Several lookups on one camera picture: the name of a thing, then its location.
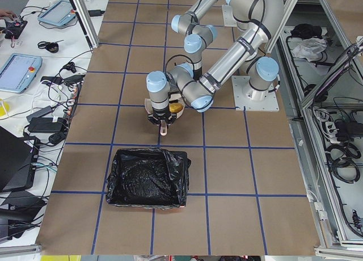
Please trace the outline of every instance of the tablet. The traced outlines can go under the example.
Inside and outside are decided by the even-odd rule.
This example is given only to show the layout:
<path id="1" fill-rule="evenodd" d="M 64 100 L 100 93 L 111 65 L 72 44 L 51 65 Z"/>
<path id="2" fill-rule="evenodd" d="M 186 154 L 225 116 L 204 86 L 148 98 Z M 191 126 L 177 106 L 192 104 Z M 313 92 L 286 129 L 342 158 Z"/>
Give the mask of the tablet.
<path id="1" fill-rule="evenodd" d="M 35 78 L 42 58 L 13 53 L 0 69 L 0 91 L 22 92 Z"/>
<path id="2" fill-rule="evenodd" d="M 53 6 L 49 7 L 46 12 L 38 16 L 38 21 L 50 24 L 56 27 L 62 27 L 75 18 L 75 12 L 69 1 L 59 0 Z"/>

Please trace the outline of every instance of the white mounting plate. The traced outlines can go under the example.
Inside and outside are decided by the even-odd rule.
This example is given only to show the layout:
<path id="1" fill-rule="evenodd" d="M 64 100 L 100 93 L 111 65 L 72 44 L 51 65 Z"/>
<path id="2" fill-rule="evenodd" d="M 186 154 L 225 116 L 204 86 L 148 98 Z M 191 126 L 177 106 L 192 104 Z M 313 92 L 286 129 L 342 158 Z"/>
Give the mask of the white mounting plate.
<path id="1" fill-rule="evenodd" d="M 233 18 L 232 7 L 230 5 L 222 5 L 222 13 L 225 27 L 237 26 L 237 21 Z"/>
<path id="2" fill-rule="evenodd" d="M 278 112 L 279 107 L 275 92 L 269 92 L 263 101 L 253 101 L 242 93 L 242 87 L 246 85 L 249 80 L 250 77 L 241 75 L 232 76 L 233 97 L 236 111 L 243 111 L 244 108 L 246 108 L 246 111 Z"/>

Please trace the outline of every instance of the robotic arm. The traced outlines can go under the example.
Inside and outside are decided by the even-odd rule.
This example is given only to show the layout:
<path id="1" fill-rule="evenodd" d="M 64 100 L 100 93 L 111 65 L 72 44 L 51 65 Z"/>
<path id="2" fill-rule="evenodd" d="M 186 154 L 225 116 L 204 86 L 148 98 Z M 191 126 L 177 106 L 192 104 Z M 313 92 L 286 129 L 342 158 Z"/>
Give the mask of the robotic arm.
<path id="1" fill-rule="evenodd" d="M 258 56 L 257 50 L 277 31 L 284 11 L 283 0 L 226 0 L 241 36 L 206 72 L 202 73 L 201 53 L 213 42 L 217 31 L 213 26 L 200 26 L 199 21 L 218 0 L 199 0 L 184 15 L 176 15 L 172 29 L 185 35 L 184 50 L 188 62 L 165 73 L 153 71 L 146 77 L 153 113 L 149 120 L 161 126 L 161 135 L 176 120 L 169 110 L 169 94 L 178 91 L 198 112 L 213 104 L 215 93 L 241 68 L 251 79 L 246 95 L 262 100 L 271 82 L 277 77 L 278 64 L 269 57 Z"/>

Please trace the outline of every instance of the black plastic bag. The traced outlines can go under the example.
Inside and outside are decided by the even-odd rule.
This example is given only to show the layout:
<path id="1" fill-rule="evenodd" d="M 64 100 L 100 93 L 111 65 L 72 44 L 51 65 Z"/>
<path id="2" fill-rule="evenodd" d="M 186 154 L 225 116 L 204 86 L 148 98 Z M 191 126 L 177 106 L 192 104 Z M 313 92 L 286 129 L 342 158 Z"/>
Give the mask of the black plastic bag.
<path id="1" fill-rule="evenodd" d="M 185 206 L 191 161 L 184 151 L 119 149 L 107 178 L 106 201 L 116 206 Z"/>

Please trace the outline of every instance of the white plastic bag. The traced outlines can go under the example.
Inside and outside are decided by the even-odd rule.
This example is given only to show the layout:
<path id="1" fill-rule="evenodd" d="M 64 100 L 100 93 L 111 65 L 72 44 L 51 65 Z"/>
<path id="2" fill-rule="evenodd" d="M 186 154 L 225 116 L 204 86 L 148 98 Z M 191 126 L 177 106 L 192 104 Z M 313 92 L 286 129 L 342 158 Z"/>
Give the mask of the white plastic bag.
<path id="1" fill-rule="evenodd" d="M 322 52 L 327 48 L 324 39 L 311 38 L 302 40 L 293 50 L 295 58 L 305 58 L 308 61 L 317 61 L 322 58 Z"/>

